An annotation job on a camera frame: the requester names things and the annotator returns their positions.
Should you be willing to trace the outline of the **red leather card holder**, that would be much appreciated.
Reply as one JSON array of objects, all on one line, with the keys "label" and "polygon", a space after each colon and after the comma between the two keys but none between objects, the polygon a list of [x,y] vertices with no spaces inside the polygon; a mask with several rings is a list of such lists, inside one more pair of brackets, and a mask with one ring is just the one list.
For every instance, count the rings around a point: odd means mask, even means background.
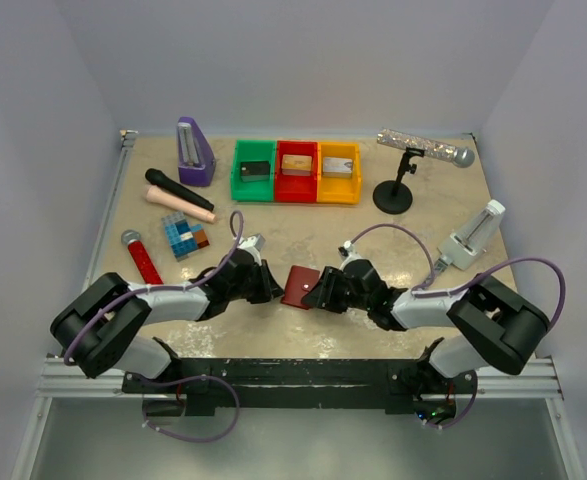
[{"label": "red leather card holder", "polygon": [[302,299],[317,284],[319,277],[319,270],[293,265],[289,270],[284,295],[280,302],[290,307],[308,310],[309,307],[302,302]]}]

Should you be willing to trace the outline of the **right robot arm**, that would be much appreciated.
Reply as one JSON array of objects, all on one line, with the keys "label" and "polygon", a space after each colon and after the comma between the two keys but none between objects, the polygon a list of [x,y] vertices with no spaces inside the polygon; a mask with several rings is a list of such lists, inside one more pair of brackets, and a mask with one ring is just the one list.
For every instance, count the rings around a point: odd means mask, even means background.
[{"label": "right robot arm", "polygon": [[436,339],[398,374],[416,398],[484,366],[520,374],[551,328],[546,314],[491,275],[477,276],[458,293],[420,292],[389,286],[365,259],[325,268],[301,303],[333,313],[362,310],[385,331],[456,328],[456,336]]}]

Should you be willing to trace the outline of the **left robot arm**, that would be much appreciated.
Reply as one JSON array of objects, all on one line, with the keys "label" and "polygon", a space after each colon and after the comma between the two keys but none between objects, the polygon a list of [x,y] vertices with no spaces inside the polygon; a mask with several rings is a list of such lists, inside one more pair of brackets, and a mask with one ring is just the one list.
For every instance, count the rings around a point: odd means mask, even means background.
[{"label": "left robot arm", "polygon": [[283,295],[267,261],[237,249],[226,262],[182,284],[142,286],[106,273],[54,318],[50,333],[65,350],[65,362],[85,376],[119,368],[168,392],[178,385],[181,369],[167,347],[137,336],[145,323],[205,321],[233,301],[264,304]]}]

